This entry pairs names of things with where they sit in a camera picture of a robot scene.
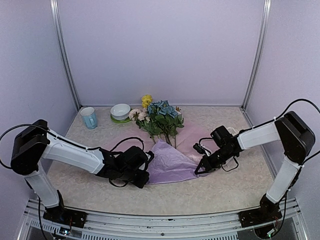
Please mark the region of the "purple wrapping paper sheet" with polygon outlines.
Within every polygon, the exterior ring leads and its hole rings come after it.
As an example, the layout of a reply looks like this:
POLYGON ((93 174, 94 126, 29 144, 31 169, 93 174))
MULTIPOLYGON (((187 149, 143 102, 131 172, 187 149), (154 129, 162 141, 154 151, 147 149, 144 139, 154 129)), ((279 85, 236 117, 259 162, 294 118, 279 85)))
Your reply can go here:
POLYGON ((193 148, 193 145, 201 138, 209 138, 210 131, 189 121, 184 124, 183 128, 178 129, 176 139, 172 143, 176 145, 174 147, 158 138, 152 140, 147 132, 131 127, 128 130, 122 130, 117 136, 110 137, 103 148, 111 150, 118 142, 129 137, 142 139, 144 150, 154 153, 154 159, 147 169, 149 172, 147 184, 159 185, 183 182, 198 177, 194 171, 202 155, 193 148))

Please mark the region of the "pink fake rose stems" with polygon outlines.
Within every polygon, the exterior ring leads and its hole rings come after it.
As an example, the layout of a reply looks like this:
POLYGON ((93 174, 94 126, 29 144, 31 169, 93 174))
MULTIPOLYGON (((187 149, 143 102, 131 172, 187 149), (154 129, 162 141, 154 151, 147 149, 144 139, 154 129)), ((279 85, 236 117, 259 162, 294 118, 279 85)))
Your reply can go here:
MULTIPOLYGON (((137 108, 131 110, 129 113, 129 118, 131 121, 135 122, 135 124, 138 126, 139 129, 147 132, 146 125, 150 120, 148 117, 147 108, 145 108, 143 110, 139 110, 137 108)), ((159 138, 159 137, 155 136, 154 139, 152 139, 152 141, 155 142, 156 138, 159 138)))

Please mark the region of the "blue fake flower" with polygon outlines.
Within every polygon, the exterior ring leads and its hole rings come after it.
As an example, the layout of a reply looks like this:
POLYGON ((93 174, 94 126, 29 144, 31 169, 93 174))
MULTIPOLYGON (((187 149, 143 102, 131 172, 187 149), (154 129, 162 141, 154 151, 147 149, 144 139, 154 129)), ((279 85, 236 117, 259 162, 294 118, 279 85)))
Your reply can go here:
POLYGON ((184 118, 178 107, 173 107, 167 100, 152 102, 147 107, 149 122, 146 130, 154 140, 155 136, 163 137, 164 141, 176 147, 177 129, 184 127, 184 118))

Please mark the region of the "green plate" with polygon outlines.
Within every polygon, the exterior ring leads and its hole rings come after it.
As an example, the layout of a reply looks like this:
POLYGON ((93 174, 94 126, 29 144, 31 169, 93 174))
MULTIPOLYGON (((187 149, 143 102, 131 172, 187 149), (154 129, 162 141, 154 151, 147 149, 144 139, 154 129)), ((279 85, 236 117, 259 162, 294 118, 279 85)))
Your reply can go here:
POLYGON ((125 112, 123 115, 119 115, 119 116, 110 113, 110 118, 113 122, 118 124, 127 123, 131 121, 131 119, 129 118, 129 113, 130 113, 130 110, 125 112))

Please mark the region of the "white ceramic bowl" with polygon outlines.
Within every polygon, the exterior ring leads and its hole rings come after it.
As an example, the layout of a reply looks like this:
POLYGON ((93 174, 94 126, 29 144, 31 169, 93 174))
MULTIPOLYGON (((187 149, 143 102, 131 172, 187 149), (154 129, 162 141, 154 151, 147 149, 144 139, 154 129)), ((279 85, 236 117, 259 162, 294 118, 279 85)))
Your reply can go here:
POLYGON ((120 103, 110 109, 110 114, 115 120, 122 121, 129 117, 130 111, 131 107, 128 104, 120 103))

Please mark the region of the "yellow fake flower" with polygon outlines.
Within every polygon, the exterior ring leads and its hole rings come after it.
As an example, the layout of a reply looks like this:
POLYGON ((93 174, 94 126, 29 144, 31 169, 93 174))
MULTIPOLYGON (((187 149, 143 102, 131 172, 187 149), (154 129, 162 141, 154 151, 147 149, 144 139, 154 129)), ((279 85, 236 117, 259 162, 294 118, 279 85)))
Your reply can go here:
POLYGON ((143 108, 147 108, 153 101, 153 98, 150 94, 143 95, 141 97, 141 105, 143 108))

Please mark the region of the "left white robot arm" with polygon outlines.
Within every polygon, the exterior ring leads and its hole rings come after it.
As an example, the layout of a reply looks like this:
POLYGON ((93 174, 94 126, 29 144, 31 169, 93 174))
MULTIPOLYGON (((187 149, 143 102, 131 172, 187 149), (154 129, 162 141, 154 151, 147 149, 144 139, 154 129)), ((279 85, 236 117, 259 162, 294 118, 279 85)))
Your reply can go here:
POLYGON ((10 167, 25 178, 46 211, 61 223, 70 218, 70 211, 64 207, 62 195, 51 184, 41 160, 61 162, 108 179, 110 183, 120 180, 140 189, 149 181, 148 167, 154 153, 145 152, 143 147, 133 145, 125 151, 87 147, 49 129, 43 119, 23 127, 14 139, 10 167))

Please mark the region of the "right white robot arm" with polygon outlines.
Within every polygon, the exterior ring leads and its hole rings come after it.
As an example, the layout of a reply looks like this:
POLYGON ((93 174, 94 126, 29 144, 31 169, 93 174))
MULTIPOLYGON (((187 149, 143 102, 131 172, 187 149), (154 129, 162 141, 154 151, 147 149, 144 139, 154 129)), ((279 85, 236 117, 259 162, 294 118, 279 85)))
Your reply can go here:
POLYGON ((211 132, 210 137, 218 147, 215 152, 207 153, 200 143, 193 146, 203 154, 194 171, 196 175, 221 169, 228 160, 235 160, 245 150, 279 145, 274 150, 279 159, 276 175, 255 212, 260 222, 268 221, 278 211, 280 201, 295 184, 316 142, 312 129, 294 111, 288 111, 283 116, 250 129, 243 129, 236 135, 221 125, 211 132))

